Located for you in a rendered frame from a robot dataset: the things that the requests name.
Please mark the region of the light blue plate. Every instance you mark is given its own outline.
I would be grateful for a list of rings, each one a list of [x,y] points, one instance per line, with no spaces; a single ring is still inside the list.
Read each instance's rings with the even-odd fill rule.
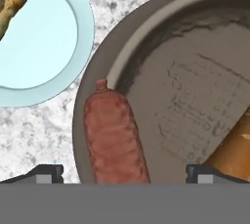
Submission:
[[[27,107],[66,89],[89,61],[88,0],[27,0],[0,41],[0,107]]]

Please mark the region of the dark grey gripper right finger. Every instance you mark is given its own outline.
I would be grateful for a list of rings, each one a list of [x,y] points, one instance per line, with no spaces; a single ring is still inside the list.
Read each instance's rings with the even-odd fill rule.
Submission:
[[[248,184],[248,181],[223,174],[219,170],[204,164],[188,164],[186,173],[188,184]]]

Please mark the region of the tan bun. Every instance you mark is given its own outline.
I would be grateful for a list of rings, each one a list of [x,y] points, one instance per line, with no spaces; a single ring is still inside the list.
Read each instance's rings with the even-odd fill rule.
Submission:
[[[27,0],[0,0],[0,41],[4,37],[11,19]]]

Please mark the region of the red-brown sausage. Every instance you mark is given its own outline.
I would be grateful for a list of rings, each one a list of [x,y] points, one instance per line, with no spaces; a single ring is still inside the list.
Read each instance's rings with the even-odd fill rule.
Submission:
[[[94,180],[98,184],[150,182],[139,129],[127,99],[96,82],[85,102],[84,131]]]

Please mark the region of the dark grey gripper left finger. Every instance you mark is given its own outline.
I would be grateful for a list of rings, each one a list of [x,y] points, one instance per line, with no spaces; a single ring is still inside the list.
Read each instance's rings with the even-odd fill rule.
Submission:
[[[4,181],[1,184],[23,183],[23,184],[62,184],[62,164],[39,164],[26,174],[19,175]]]

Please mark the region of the grey-brown bowl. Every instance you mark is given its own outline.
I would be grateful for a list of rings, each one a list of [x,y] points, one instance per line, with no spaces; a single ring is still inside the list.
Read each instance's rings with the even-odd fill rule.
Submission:
[[[140,131],[150,179],[182,183],[186,167],[208,158],[250,107],[250,0],[151,0],[116,26],[94,54],[72,121],[79,178],[93,182],[84,117],[104,79],[124,95]]]

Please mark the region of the golden brown bun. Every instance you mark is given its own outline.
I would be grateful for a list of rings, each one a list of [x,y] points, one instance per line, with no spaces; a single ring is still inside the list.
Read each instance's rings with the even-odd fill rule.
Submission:
[[[250,182],[250,106],[205,164]]]

